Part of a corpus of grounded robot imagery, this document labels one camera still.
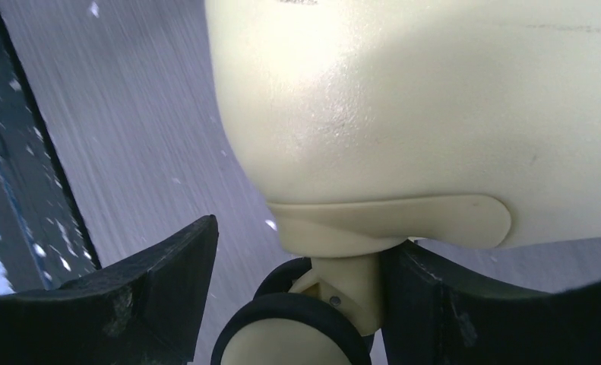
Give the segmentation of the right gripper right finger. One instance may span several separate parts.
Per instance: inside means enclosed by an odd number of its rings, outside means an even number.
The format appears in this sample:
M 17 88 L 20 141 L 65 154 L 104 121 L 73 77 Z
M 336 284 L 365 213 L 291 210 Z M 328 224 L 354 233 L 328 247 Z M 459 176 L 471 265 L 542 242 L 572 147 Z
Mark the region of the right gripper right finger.
M 601 364 L 601 281 L 550 294 L 411 242 L 381 254 L 390 364 Z

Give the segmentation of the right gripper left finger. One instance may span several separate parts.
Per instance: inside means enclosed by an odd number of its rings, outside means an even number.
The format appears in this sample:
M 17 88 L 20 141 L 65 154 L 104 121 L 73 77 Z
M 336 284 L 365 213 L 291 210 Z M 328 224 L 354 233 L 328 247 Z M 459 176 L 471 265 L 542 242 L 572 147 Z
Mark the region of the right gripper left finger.
M 0 364 L 192 361 L 217 242 L 207 215 L 54 290 L 0 296 Z

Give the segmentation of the yellow hard-shell suitcase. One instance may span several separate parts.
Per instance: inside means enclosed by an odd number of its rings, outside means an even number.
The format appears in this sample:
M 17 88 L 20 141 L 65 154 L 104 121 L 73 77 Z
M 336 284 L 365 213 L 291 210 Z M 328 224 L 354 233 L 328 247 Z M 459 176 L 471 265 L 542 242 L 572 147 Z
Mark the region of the yellow hard-shell suitcase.
M 405 242 L 601 238 L 601 1 L 207 1 L 205 15 L 224 132 L 295 255 L 211 363 L 370 363 L 381 254 Z

